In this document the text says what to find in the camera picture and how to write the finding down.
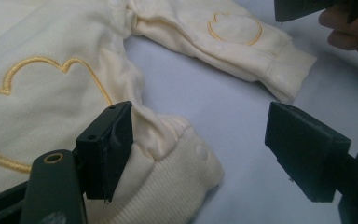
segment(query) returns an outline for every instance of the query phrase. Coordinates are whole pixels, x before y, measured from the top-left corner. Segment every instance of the human hand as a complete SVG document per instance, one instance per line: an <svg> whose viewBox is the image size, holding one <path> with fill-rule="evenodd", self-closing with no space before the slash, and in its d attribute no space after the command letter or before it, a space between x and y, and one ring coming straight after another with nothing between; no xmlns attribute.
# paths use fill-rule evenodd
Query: human hand
<svg viewBox="0 0 358 224"><path fill-rule="evenodd" d="M333 6L322 12L319 23L333 29L327 40L330 45L358 51L358 18L352 23L347 23L347 18L346 6Z"/></svg>

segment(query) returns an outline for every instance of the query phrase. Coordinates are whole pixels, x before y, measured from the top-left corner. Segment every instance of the cream sweater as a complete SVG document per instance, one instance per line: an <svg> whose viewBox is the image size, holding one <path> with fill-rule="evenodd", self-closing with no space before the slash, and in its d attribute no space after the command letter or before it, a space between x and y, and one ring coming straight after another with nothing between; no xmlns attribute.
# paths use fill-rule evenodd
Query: cream sweater
<svg viewBox="0 0 358 224"><path fill-rule="evenodd" d="M223 175L183 118L142 105L144 77L123 40L146 35L283 101L314 59L228 0L0 0L0 191L75 139L109 105L131 101L134 144L113 201L86 201L91 223L186 223Z"/></svg>

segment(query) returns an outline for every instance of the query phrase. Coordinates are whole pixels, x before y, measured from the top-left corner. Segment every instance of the sweater sleeve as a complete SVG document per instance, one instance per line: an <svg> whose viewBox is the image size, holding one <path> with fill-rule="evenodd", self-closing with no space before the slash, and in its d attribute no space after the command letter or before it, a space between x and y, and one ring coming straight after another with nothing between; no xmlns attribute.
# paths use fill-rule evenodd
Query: sweater sleeve
<svg viewBox="0 0 358 224"><path fill-rule="evenodd" d="M315 58L284 32L228 0L130 0L134 35L197 57L246 81L262 82L279 100L298 93Z"/></svg>

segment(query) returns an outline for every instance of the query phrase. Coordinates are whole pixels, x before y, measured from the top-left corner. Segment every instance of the gold stitching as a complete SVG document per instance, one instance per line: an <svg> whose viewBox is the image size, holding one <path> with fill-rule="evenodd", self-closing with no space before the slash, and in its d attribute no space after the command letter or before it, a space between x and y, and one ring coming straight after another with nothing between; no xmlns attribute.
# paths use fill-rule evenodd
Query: gold stitching
<svg viewBox="0 0 358 224"><path fill-rule="evenodd" d="M223 13L223 12L215 12L213 14L213 20L212 21L208 21L208 31L209 33L211 34L211 36L217 40L220 40L220 41L226 41L225 39L223 39L222 37L220 37L212 28L212 22L217 22L217 16L219 14L222 14L222 15L230 15L231 13L229 12L226 12L226 13ZM253 44L255 44L259 39L260 39L260 36L261 34L263 33L263 27L261 26L261 23L260 21L255 20L255 23L257 24L258 26L258 32L257 32L257 35L255 36L255 38L251 41L248 41L248 42L245 42L243 44L245 45L248 45L248 46L252 46Z"/></svg>
<svg viewBox="0 0 358 224"><path fill-rule="evenodd" d="M100 80L97 78L95 73L92 71L91 67L83 60L73 58L68 61L66 61L63 65L60 65L54 60L51 60L49 58L45 57L33 57L26 60L21 61L20 63L17 63L12 68L10 68L7 72L7 74L4 77L4 81L2 84L2 87L0 88L0 94L9 96L11 94L11 87L12 87L12 81L13 77L17 74L17 72L23 68L23 66L30 64L30 63L48 63L56 68L60 69L63 73L67 73L73 63L80 63L83 64L91 74L92 79L97 84L98 89L100 89L101 93L103 94L103 97L105 101L111 105L112 100L110 99L109 95L107 94L106 90L104 89L103 85L101 84ZM0 154L0 166L3 166L5 168L20 172L20 173L30 173L31 172L31 165L25 164L18 161L13 161L12 159L9 159L3 155Z"/></svg>

